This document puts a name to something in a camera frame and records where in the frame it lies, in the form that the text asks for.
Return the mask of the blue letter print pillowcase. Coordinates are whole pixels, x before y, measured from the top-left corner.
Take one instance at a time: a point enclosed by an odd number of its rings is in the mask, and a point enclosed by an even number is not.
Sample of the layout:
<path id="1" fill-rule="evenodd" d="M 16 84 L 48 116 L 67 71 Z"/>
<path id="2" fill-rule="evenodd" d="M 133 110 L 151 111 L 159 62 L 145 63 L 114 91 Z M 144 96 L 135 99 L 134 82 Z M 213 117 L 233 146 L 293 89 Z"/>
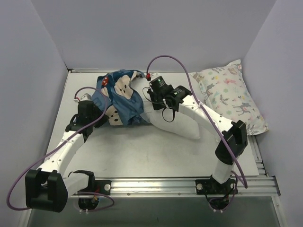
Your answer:
<path id="1" fill-rule="evenodd" d="M 97 90 L 91 99 L 111 126 L 149 123 L 142 97 L 130 86 L 132 80 L 143 76 L 141 71 L 122 69 L 97 78 Z"/>

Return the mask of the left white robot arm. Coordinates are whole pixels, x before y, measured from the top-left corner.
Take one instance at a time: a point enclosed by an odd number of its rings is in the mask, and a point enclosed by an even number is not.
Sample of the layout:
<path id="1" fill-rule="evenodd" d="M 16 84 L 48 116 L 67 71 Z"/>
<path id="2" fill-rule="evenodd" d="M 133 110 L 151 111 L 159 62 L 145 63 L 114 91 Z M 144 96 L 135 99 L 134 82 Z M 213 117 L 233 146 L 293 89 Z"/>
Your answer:
<path id="1" fill-rule="evenodd" d="M 69 197 L 78 192 L 92 194 L 97 188 L 94 173 L 76 170 L 63 175 L 76 152 L 88 140 L 94 128 L 108 117 L 90 100 L 79 101 L 78 112 L 66 126 L 58 146 L 36 170 L 25 175 L 26 206 L 31 209 L 61 212 Z"/>

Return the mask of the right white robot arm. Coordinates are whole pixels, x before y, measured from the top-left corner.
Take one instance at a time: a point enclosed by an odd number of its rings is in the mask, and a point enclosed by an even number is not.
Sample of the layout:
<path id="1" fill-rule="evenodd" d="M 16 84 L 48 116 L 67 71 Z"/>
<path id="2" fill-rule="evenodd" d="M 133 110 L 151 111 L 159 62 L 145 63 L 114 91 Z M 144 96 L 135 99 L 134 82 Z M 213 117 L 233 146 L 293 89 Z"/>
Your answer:
<path id="1" fill-rule="evenodd" d="M 178 86 L 168 85 L 162 76 L 149 82 L 147 90 L 155 110 L 170 109 L 179 112 L 196 121 L 220 141 L 215 155 L 218 159 L 210 188 L 214 193 L 221 193 L 227 188 L 227 181 L 238 157 L 248 144 L 246 125 L 239 120 L 234 122 L 210 109 L 197 98 L 194 93 Z"/>

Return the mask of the white floral deer pillow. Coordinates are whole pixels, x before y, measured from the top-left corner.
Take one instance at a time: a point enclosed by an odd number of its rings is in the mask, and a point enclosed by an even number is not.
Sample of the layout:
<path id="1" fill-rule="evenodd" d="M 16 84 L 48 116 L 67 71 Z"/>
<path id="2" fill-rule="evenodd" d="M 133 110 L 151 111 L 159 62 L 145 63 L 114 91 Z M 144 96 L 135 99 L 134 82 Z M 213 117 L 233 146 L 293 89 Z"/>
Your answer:
<path id="1" fill-rule="evenodd" d="M 234 122 L 243 121 L 249 136 L 269 130 L 245 85 L 240 59 L 226 66 L 192 72 L 189 75 L 199 84 L 204 95 L 203 102 L 225 118 Z"/>

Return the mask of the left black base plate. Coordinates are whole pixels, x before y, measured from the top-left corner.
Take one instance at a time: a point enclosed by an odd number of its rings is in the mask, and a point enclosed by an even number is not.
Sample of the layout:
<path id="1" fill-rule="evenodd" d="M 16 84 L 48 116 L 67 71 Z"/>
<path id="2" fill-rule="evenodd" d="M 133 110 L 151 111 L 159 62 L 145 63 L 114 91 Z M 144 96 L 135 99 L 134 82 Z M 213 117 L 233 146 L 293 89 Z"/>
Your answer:
<path id="1" fill-rule="evenodd" d="M 86 185 L 83 183 L 68 187 L 69 196 L 74 194 L 104 194 L 110 195 L 111 192 L 111 180 L 93 180 L 88 181 Z"/>

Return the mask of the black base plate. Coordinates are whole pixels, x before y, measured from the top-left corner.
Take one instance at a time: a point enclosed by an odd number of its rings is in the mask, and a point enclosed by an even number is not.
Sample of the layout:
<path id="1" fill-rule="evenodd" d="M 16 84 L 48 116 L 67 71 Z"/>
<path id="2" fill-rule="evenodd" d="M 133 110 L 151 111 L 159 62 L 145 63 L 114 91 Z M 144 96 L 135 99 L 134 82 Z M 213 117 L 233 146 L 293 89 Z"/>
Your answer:
<path id="1" fill-rule="evenodd" d="M 214 179 L 197 179 L 195 180 L 196 194 L 198 195 L 226 195 L 238 194 L 235 188 L 236 180 L 229 179 L 225 183 L 220 184 Z"/>
<path id="2" fill-rule="evenodd" d="M 110 195 L 111 192 L 111 180 L 93 180 L 88 181 L 86 185 L 83 183 L 68 187 L 69 196 L 74 194 L 104 194 Z"/>

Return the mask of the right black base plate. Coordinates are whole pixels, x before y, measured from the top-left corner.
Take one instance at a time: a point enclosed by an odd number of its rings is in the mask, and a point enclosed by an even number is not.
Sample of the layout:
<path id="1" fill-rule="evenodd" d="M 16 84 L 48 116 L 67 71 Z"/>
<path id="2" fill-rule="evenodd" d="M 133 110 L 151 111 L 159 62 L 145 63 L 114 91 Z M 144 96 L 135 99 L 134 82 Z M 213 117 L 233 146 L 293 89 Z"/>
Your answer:
<path id="1" fill-rule="evenodd" d="M 238 194 L 235 188 L 236 180 L 229 179 L 225 183 L 220 184 L 214 179 L 197 179 L 195 180 L 196 194 L 198 195 L 226 195 Z"/>

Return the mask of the aluminium front rail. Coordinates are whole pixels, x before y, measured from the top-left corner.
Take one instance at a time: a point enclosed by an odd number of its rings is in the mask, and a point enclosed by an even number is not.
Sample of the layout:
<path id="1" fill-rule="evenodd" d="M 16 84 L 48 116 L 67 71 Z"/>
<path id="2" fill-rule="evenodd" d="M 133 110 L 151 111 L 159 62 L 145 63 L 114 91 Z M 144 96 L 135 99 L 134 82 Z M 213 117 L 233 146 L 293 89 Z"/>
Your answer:
<path id="1" fill-rule="evenodd" d="M 275 178 L 273 177 L 250 177 L 248 187 L 245 188 L 239 179 L 236 180 L 235 188 L 238 189 L 238 194 L 244 196 L 279 196 L 280 191 Z M 196 194 L 196 178 L 121 178 L 108 179 L 112 181 L 110 195 L 114 197 L 124 197 L 135 195 L 138 197 L 169 197 L 169 196 L 194 196 Z M 75 186 L 76 183 L 71 178 L 63 180 L 68 190 L 68 187 Z M 220 197 L 225 195 L 206 195 L 207 197 Z"/>

